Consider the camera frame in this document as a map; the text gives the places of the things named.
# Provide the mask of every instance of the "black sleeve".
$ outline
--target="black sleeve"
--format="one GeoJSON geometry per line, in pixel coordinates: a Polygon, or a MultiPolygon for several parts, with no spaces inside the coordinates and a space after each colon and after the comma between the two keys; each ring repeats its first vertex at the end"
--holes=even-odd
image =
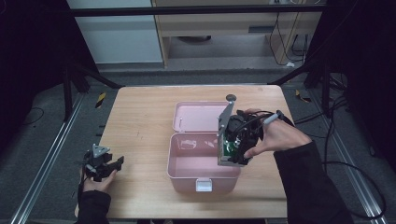
{"type": "Polygon", "coordinates": [[[340,193],[323,171],[315,142],[274,156],[287,197],[289,224],[353,223],[340,193]]]}
{"type": "Polygon", "coordinates": [[[110,202],[110,195],[101,191],[83,192],[78,205],[78,221],[76,224],[108,224],[106,214],[110,202]]]}

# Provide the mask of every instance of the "aluminum rail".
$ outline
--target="aluminum rail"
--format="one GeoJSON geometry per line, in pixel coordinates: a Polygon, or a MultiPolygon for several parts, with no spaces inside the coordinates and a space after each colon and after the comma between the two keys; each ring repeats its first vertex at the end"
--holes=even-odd
{"type": "MultiPolygon", "coordinates": [[[[313,96],[313,102],[317,106],[318,110],[320,111],[321,107],[319,105],[318,96],[315,94],[314,91],[310,91],[310,95],[313,96]]],[[[330,122],[325,115],[322,115],[322,120],[326,125],[326,128],[330,128],[330,122]]],[[[334,142],[334,148],[339,156],[340,161],[346,162],[348,164],[356,166],[355,162],[353,161],[352,157],[347,152],[347,147],[344,145],[343,140],[340,134],[334,129],[332,135],[332,141],[334,142]]],[[[357,170],[352,169],[350,167],[346,167],[346,174],[349,177],[349,180],[358,195],[361,205],[363,206],[364,211],[366,212],[367,216],[374,217],[381,213],[381,208],[379,207],[373,193],[370,190],[369,185],[367,184],[364,176],[357,170]]],[[[384,216],[371,220],[372,224],[387,224],[387,220],[384,216]]]]}
{"type": "Polygon", "coordinates": [[[339,6],[314,5],[241,5],[241,6],[196,6],[196,7],[116,7],[116,8],[73,8],[56,10],[43,7],[46,13],[74,17],[145,16],[179,14],[222,14],[222,13],[267,13],[267,12],[322,12],[340,9],[339,6]]]}
{"type": "Polygon", "coordinates": [[[35,201],[38,198],[43,186],[50,174],[53,164],[56,161],[56,158],[59,155],[59,152],[64,145],[64,141],[66,136],[69,134],[71,127],[73,126],[74,121],[76,120],[78,111],[81,108],[82,100],[84,99],[83,93],[79,93],[74,104],[74,111],[71,114],[69,120],[65,121],[61,127],[61,130],[58,132],[58,135],[55,137],[54,142],[47,154],[46,159],[44,159],[40,169],[38,170],[37,175],[35,176],[35,180],[33,181],[32,185],[30,186],[29,190],[27,191],[21,205],[18,207],[17,211],[13,215],[12,219],[10,220],[11,224],[23,224],[26,222],[27,218],[32,211],[33,206],[35,205],[35,201]]]}

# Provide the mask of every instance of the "pink plastic container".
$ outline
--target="pink plastic container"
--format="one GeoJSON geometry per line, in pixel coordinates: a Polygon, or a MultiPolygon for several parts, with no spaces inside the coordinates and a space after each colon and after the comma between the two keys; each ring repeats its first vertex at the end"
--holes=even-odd
{"type": "Polygon", "coordinates": [[[241,168],[218,166],[218,117],[227,104],[177,104],[167,169],[176,191],[230,192],[235,187],[241,168]]]}

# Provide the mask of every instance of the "pink box lid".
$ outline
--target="pink box lid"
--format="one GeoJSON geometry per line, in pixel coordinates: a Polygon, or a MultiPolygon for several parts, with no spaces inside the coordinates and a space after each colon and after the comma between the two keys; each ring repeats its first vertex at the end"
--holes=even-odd
{"type": "Polygon", "coordinates": [[[229,103],[179,102],[175,108],[173,128],[178,133],[215,133],[219,115],[229,103]]]}

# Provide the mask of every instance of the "person's left hand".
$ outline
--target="person's left hand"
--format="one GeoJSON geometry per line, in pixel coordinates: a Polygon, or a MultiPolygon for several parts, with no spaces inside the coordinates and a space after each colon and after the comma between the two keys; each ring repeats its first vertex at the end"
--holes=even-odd
{"type": "Polygon", "coordinates": [[[116,177],[117,170],[114,170],[107,178],[103,178],[102,182],[93,181],[90,178],[87,178],[84,181],[84,188],[82,192],[90,191],[90,190],[99,190],[104,193],[107,193],[108,187],[110,186],[111,182],[116,177]]]}

